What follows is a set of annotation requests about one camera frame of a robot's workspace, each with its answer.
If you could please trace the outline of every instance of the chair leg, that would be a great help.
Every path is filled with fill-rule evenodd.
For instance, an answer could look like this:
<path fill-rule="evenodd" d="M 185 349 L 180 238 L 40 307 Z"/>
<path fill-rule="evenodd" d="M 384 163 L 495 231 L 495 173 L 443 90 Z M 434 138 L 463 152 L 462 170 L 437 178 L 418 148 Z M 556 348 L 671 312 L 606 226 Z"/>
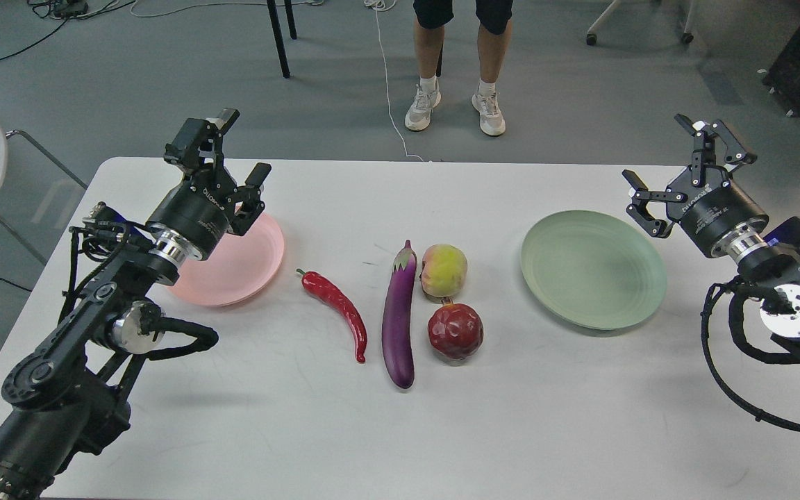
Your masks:
<path fill-rule="evenodd" d="M 22 136 L 24 139 L 28 140 L 28 142 L 31 143 L 33 146 L 35 146 L 35 148 L 38 149 L 38 151 L 41 152 L 42 155 L 45 155 L 45 158 L 50 159 L 51 162 L 53 162 L 55 165 L 58 166 L 58 168 L 60 168 L 60 170 L 63 170 L 64 174 L 69 175 L 70 179 L 72 179 L 73 181 L 76 181 L 76 184 L 79 184 L 80 186 L 82 186 L 82 189 L 88 190 L 88 184 L 83 183 L 82 180 L 79 179 L 79 177 L 76 177 L 76 175 L 73 174 L 69 170 L 69 168 L 66 168 L 64 166 L 64 164 L 62 162 L 60 162 L 60 160 L 58 160 L 57 158 L 54 158 L 54 155 L 49 153 L 48 149 L 45 149 L 41 144 L 39 144 L 38 140 L 33 139 L 33 136 L 31 136 L 31 134 L 28 134 L 28 133 L 24 132 L 23 130 L 12 130 L 12 131 L 6 133 L 6 139 L 10 139 L 10 138 L 12 138 L 13 136 L 16 136 L 16 135 Z"/>
<path fill-rule="evenodd" d="M 603 23 L 607 22 L 607 18 L 609 18 L 610 14 L 613 13 L 619 7 L 619 4 L 622 3 L 622 0 L 613 0 L 612 3 L 607 6 L 606 9 L 601 13 L 601 15 L 594 21 L 591 25 L 591 28 L 588 29 L 588 32 L 585 35 L 585 42 L 589 45 L 594 45 L 597 42 L 597 29 L 603 26 Z"/>
<path fill-rule="evenodd" d="M 687 19 L 683 22 L 683 34 L 681 42 L 689 44 L 693 41 L 693 17 L 696 12 L 696 0 L 690 0 L 690 8 L 687 9 Z"/>
<path fill-rule="evenodd" d="M 267 0 L 267 13 L 270 14 L 270 26 L 274 29 L 274 42 L 276 42 L 276 55 L 280 58 L 280 69 L 283 78 L 289 77 L 289 61 L 286 60 L 286 48 L 283 46 L 283 31 L 280 29 L 280 19 L 276 16 L 276 0 Z"/>
<path fill-rule="evenodd" d="M 295 31 L 295 15 L 292 14 L 292 0 L 283 0 L 286 6 L 286 21 L 289 22 L 289 38 L 298 40 L 298 32 Z"/>
<path fill-rule="evenodd" d="M 42 265 L 47 265 L 48 259 L 44 258 L 44 256 L 42 256 L 42 254 L 39 253 L 39 251 L 36 250 L 35 247 L 32 246 L 32 244 L 29 244 L 29 241 L 26 241 L 24 237 L 20 236 L 20 234 L 18 234 L 18 232 L 14 230 L 12 225 L 10 225 L 2 217 L 2 215 L 0 215 L 0 224 L 2 224 L 2 227 L 4 227 L 14 237 L 14 240 L 18 240 L 18 242 L 22 244 L 22 246 L 26 248 L 26 250 L 28 250 L 29 253 L 33 254 L 36 260 L 39 260 L 39 262 L 41 262 Z"/>

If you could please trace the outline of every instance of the green plate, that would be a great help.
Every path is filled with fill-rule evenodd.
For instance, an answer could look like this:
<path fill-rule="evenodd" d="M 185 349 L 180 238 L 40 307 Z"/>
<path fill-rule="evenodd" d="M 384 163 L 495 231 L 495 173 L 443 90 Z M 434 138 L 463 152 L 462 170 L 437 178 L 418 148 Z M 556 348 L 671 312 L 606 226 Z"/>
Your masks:
<path fill-rule="evenodd" d="M 605 213 L 571 210 L 542 219 L 524 238 L 520 265 L 549 310 L 597 330 L 644 321 L 666 294 L 666 267 L 653 243 Z"/>

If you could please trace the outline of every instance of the fake fruit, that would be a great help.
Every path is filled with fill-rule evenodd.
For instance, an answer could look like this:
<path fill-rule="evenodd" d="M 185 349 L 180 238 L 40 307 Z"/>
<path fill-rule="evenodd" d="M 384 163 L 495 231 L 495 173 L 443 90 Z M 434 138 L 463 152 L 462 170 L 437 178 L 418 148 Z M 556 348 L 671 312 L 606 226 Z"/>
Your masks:
<path fill-rule="evenodd" d="M 391 381 L 401 389 L 409 389 L 415 380 L 409 323 L 416 264 L 415 252 L 409 240 L 406 240 L 406 246 L 394 259 L 391 282 L 385 297 L 385 312 L 381 319 L 381 351 L 385 357 L 385 367 Z"/>
<path fill-rule="evenodd" d="M 483 322 L 470 306 L 448 303 L 428 320 L 428 339 L 450 360 L 464 360 L 483 343 Z"/>
<path fill-rule="evenodd" d="M 451 244 L 433 244 L 422 256 L 422 290 L 438 299 L 453 297 L 465 284 L 467 259 Z"/>

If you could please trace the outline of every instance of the fake vegetable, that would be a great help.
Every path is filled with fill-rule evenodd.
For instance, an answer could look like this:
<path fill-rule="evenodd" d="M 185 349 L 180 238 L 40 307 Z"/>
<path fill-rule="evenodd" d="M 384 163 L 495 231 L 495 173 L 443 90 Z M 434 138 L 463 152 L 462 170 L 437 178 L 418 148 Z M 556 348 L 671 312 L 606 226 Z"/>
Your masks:
<path fill-rule="evenodd" d="M 415 252 L 409 240 L 406 240 L 406 246 L 394 259 L 385 298 L 385 313 L 381 320 L 381 349 L 387 374 L 402 389 L 409 389 L 415 378 L 409 322 L 417 263 Z"/>
<path fill-rule="evenodd" d="M 483 343 L 483 321 L 470 306 L 448 303 L 428 320 L 428 339 L 450 360 L 464 360 Z"/>
<path fill-rule="evenodd" d="M 465 254 L 451 244 L 433 244 L 422 256 L 422 290 L 436 300 L 457 295 L 466 273 Z"/>
<path fill-rule="evenodd" d="M 329 304 L 334 310 L 342 313 L 342 316 L 350 326 L 350 331 L 353 333 L 353 350 L 355 351 L 356 360 L 358 363 L 365 363 L 366 357 L 366 326 L 364 326 L 363 319 L 360 313 L 353 306 L 350 299 L 346 297 L 336 285 L 324 278 L 317 272 L 303 272 L 301 269 L 296 269 L 296 272 L 301 274 L 301 285 L 305 290 L 310 292 L 324 303 Z"/>

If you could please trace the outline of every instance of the person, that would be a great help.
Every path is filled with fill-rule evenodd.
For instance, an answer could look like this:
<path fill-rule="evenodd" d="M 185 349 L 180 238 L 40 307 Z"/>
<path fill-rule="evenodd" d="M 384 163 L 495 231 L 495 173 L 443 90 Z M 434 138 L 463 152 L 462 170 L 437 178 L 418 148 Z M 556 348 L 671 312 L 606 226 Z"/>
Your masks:
<path fill-rule="evenodd" d="M 505 133 L 505 118 L 499 110 L 496 81 L 511 41 L 511 3 L 513 0 L 476 0 L 477 56 L 480 82 L 471 104 L 480 114 L 480 130 L 487 135 Z M 419 132 L 431 124 L 431 113 L 442 98 L 436 72 L 444 46 L 444 28 L 453 19 L 453 0 L 413 0 L 415 23 L 413 41 L 418 61 L 419 85 L 406 112 L 406 128 Z"/>

